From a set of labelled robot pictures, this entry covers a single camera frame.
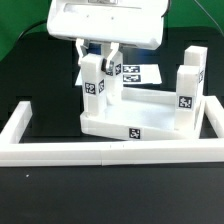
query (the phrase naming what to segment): white foam block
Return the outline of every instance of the white foam block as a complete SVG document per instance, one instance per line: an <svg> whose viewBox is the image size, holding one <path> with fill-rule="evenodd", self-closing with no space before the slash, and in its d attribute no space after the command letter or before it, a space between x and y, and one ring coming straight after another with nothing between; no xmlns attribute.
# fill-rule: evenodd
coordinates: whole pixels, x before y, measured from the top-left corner
<svg viewBox="0 0 224 224"><path fill-rule="evenodd" d="M194 130L196 119L195 101L198 92L199 67L180 66L177 73L176 111L174 129Z"/></svg>
<svg viewBox="0 0 224 224"><path fill-rule="evenodd" d="M18 143L31 117L30 102L21 101L0 134L0 144Z"/></svg>
<svg viewBox="0 0 224 224"><path fill-rule="evenodd" d="M81 60L84 110L93 116L98 116L107 105L102 62L103 56L94 54L88 54Z"/></svg>
<svg viewBox="0 0 224 224"><path fill-rule="evenodd" d="M184 65L200 67L196 100L197 108L200 106L200 100L203 95L207 51L208 49L206 47L190 46L187 50L185 50L184 54Z"/></svg>

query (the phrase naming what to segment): white plastic part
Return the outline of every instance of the white plastic part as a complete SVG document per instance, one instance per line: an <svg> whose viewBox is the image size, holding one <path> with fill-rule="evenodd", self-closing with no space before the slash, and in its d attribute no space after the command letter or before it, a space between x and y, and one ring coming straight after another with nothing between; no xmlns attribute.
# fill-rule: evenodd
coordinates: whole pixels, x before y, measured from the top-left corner
<svg viewBox="0 0 224 224"><path fill-rule="evenodd" d="M175 130L193 131L195 128L199 76L198 66L182 65L177 72Z"/></svg>
<svg viewBox="0 0 224 224"><path fill-rule="evenodd" d="M47 28L61 39L116 42L156 49L162 41L168 0L106 1L53 0Z"/></svg>
<svg viewBox="0 0 224 224"><path fill-rule="evenodd" d="M81 59L83 101L86 116L98 116L107 107L103 56L88 54Z"/></svg>
<svg viewBox="0 0 224 224"><path fill-rule="evenodd" d="M215 96L206 98L205 113L218 138L224 138L224 110Z"/></svg>
<svg viewBox="0 0 224 224"><path fill-rule="evenodd" d="M117 52L113 58L114 66L112 72L106 73L106 94L108 104L115 105L121 102L123 90L123 54Z"/></svg>
<svg viewBox="0 0 224 224"><path fill-rule="evenodd" d="M102 116L81 114L82 132L135 141L199 138L205 107L203 96L198 94L200 64L205 64L202 59L198 58L199 66L180 66L174 101L166 92L154 91L152 94L149 90L124 88L120 104L109 103ZM110 89L110 85L106 85L107 88L110 94L116 94L116 88Z"/></svg>
<svg viewBox="0 0 224 224"><path fill-rule="evenodd" d="M19 143L31 117L30 102L21 101L0 134L0 148L1 144Z"/></svg>
<svg viewBox="0 0 224 224"><path fill-rule="evenodd" d="M174 129L176 94L124 88L122 103L108 106L104 117L81 115L82 132L123 140L195 139L200 135L204 100L193 130Z"/></svg>
<svg viewBox="0 0 224 224"><path fill-rule="evenodd" d="M159 98L161 102L166 101L164 97L160 98L159 94L157 95L157 98ZM167 93L167 99L168 98L170 101L167 100L167 102L175 102L174 93ZM205 97L205 101L205 113L210 121L214 121L213 126L216 134L223 137L224 122L222 121L222 117L224 110L217 98L214 96ZM103 143L9 143L10 142L5 142L0 145L1 167L65 165L105 166L126 164L224 162L223 139Z"/></svg>
<svg viewBox="0 0 224 224"><path fill-rule="evenodd" d="M196 98L196 110L200 107L201 97L203 95L205 69L207 60L207 47L190 46L185 50L184 65L199 66L199 77Z"/></svg>

